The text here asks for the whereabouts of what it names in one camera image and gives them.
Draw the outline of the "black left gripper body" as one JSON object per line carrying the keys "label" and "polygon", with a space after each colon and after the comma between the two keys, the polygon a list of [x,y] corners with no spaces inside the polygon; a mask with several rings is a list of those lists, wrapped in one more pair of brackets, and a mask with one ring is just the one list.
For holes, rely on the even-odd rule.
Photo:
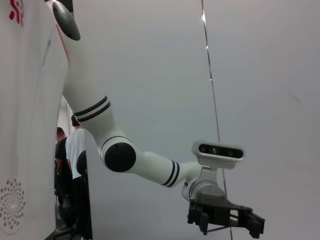
{"label": "black left gripper body", "polygon": [[209,214],[209,224],[224,227],[238,227],[238,212],[253,211],[251,208],[230,202],[224,195],[216,196],[199,192],[189,202],[187,222],[197,224],[198,211]]}

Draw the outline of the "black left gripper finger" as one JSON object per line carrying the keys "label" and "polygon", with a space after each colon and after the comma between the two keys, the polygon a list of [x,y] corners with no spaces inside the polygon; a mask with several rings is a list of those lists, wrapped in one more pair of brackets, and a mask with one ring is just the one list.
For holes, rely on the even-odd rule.
{"label": "black left gripper finger", "polygon": [[199,226],[200,231],[204,234],[208,234],[208,225],[209,225],[209,214],[205,211],[199,210],[197,212],[197,225]]}
{"label": "black left gripper finger", "polygon": [[239,211],[237,226],[247,229],[252,237],[260,237],[264,233],[265,219],[252,211]]}

